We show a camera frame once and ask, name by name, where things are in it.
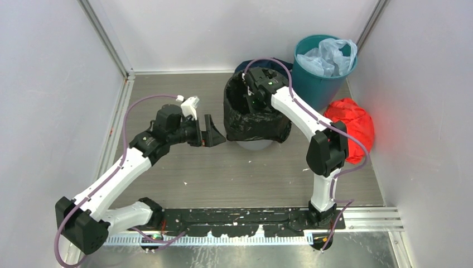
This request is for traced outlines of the black trash bag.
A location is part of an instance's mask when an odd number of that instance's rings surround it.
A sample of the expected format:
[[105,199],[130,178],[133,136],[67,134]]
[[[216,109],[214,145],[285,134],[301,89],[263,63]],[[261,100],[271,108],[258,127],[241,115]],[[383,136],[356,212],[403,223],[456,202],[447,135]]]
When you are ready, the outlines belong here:
[[247,86],[242,78],[243,70],[234,73],[224,89],[224,128],[228,141],[271,140],[283,143],[291,132],[291,121],[280,111],[271,109],[251,113],[244,97]]

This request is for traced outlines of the grey translucent trash bin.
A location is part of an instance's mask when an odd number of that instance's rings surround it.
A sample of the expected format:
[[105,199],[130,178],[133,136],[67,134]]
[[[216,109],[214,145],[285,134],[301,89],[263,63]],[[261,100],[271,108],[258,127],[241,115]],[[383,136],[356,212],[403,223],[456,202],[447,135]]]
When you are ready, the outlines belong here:
[[270,146],[273,143],[273,141],[272,140],[254,140],[254,141],[237,141],[236,143],[246,150],[259,151]]

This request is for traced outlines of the teal plastic bucket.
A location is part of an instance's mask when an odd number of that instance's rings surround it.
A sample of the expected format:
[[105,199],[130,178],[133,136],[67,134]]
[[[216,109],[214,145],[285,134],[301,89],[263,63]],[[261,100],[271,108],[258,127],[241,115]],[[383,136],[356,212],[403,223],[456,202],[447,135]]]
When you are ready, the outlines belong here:
[[300,98],[317,111],[329,105],[344,80],[355,70],[358,63],[358,56],[356,56],[354,66],[349,71],[348,75],[329,78],[310,74],[303,69],[296,61],[296,55],[304,54],[311,48],[318,47],[320,41],[328,38],[340,39],[330,35],[312,35],[299,41],[294,50],[294,63],[292,68],[293,89]]

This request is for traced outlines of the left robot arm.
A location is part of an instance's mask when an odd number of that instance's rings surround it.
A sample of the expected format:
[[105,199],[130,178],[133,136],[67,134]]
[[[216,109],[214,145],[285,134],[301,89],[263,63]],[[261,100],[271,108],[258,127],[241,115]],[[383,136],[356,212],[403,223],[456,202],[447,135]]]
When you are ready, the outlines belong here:
[[187,104],[164,105],[145,131],[137,134],[119,160],[96,182],[73,199],[62,197],[55,205],[58,230],[82,253],[97,251],[109,236],[136,226],[154,231],[162,225],[162,207],[141,198],[120,209],[112,203],[141,174],[169,153],[172,145],[214,147],[226,141],[211,115],[204,116],[200,129],[196,111]]

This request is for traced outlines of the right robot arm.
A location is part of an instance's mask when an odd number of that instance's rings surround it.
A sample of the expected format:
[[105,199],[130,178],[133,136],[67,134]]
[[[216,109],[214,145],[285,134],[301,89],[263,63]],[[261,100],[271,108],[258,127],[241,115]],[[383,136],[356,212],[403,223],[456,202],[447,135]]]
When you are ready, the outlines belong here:
[[330,224],[336,211],[333,193],[349,154],[346,126],[316,112],[291,88],[281,73],[266,68],[249,68],[242,75],[245,95],[252,113],[271,109],[286,116],[308,139],[306,162],[314,173],[313,193],[308,203],[308,217],[316,229]]

